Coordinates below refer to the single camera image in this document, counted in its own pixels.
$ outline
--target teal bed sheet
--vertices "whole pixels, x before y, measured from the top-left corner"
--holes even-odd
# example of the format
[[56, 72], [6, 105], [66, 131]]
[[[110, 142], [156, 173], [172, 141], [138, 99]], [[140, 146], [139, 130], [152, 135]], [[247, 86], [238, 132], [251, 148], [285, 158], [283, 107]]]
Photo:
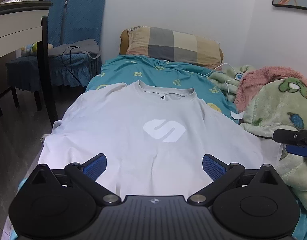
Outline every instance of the teal bed sheet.
[[230, 111], [237, 113], [235, 104], [228, 101], [220, 89], [215, 87], [207, 77], [201, 76], [210, 71], [208, 68], [189, 63], [157, 60], [138, 55], [119, 55], [102, 65], [101, 73], [89, 82], [86, 91], [101, 89], [116, 83], [130, 85], [137, 80], [155, 87], [194, 88], [198, 98], [238, 122], [230, 115]]

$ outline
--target white cable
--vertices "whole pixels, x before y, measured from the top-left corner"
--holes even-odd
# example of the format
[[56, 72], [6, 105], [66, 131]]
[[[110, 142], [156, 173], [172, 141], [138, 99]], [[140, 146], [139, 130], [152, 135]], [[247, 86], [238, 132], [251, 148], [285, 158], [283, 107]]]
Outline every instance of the white cable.
[[229, 85], [228, 85], [227, 82], [236, 80], [236, 78], [237, 78], [236, 70], [235, 70], [230, 64], [228, 64], [228, 63], [223, 63], [223, 64], [221, 64], [220, 66], [218, 66], [218, 67], [214, 68], [213, 70], [211, 70], [211, 71], [210, 71], [209, 73], [207, 73], [206, 75], [201, 75], [200, 73], [197, 73], [197, 74], [200, 75], [201, 77], [206, 77], [207, 75], [211, 74], [213, 71], [215, 71], [217, 68], [219, 68], [219, 67], [221, 67], [221, 66], [223, 66], [223, 65], [229, 65], [229, 66], [233, 69], [233, 71], [234, 71], [234, 73], [235, 73], [235, 78], [234, 78], [234, 79], [225, 80], [225, 83], [226, 83], [226, 85], [227, 85], [227, 95], [226, 95], [226, 98], [228, 99], [228, 95], [229, 95]]

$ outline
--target pink fluffy blanket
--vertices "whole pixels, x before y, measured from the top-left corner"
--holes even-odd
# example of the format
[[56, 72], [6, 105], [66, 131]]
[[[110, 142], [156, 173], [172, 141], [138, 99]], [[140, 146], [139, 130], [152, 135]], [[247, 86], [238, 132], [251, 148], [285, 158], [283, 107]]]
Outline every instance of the pink fluffy blanket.
[[289, 67], [263, 67], [247, 72], [237, 89], [235, 104], [238, 111], [244, 111], [264, 85], [284, 77], [298, 78], [307, 87], [307, 79], [300, 72]]

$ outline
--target silver bolt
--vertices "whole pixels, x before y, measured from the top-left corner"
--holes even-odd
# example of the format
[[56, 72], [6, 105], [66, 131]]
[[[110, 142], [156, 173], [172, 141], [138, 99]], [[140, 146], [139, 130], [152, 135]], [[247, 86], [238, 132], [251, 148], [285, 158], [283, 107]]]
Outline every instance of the silver bolt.
[[196, 195], [192, 195], [190, 199], [193, 202], [200, 203], [200, 202], [204, 202], [206, 200], [206, 197], [200, 194], [196, 194]]
[[109, 194], [103, 197], [103, 200], [107, 203], [114, 203], [118, 201], [118, 196], [113, 195], [113, 194]]

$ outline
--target checkered pillowcase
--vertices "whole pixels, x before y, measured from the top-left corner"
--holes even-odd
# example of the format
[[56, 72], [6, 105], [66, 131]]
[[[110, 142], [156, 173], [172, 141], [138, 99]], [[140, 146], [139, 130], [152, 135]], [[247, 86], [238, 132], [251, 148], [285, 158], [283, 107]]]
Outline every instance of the checkered pillowcase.
[[127, 31], [127, 54], [186, 62], [210, 69], [221, 64], [219, 44], [204, 37], [146, 26]]

